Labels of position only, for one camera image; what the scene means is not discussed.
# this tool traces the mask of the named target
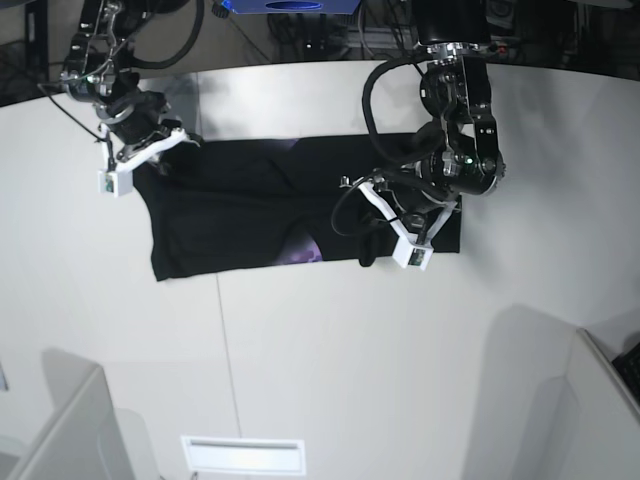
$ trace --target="white table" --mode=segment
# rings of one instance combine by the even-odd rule
[[[373,67],[155,83],[209,140],[356,134]],[[640,84],[490,76],[507,177],[467,199],[462,253],[426,273],[338,262],[158,284],[146,208],[137,194],[96,193],[91,138],[45,99],[0,110],[0,361],[12,386],[0,435],[28,442],[40,428],[55,376],[42,354],[60,348],[104,365],[167,480],[187,475],[180,434],[305,439],[311,480],[508,478],[573,326],[640,308]],[[407,68],[379,82],[381,131],[427,120],[417,80]],[[61,101],[97,125],[88,105]]]

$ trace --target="black cloth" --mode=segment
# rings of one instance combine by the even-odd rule
[[[395,144],[407,135],[387,136]],[[381,166],[367,136],[298,141],[183,143],[165,152],[166,171],[145,164],[134,185],[151,216],[151,261],[158,281],[272,265],[287,239],[301,230],[318,245],[323,261],[388,256],[397,237],[385,227],[366,238],[341,237],[330,217],[344,193],[340,177],[357,179]],[[352,195],[339,215],[347,231],[373,207]],[[458,252],[456,215],[434,241]]]

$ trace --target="black t-shirt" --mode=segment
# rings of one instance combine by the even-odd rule
[[[397,144],[407,137],[386,140]],[[331,212],[344,193],[340,178],[355,180],[382,165],[367,136],[210,142],[200,148],[183,143],[165,152],[163,162],[163,173],[149,164],[134,172],[151,216],[158,281],[287,263],[283,252],[297,248],[312,252],[298,255],[301,261],[366,262],[395,247],[390,227],[367,237],[342,237],[331,228]],[[372,212],[354,194],[338,221],[356,232]],[[440,252],[459,251],[460,215],[433,245]]]

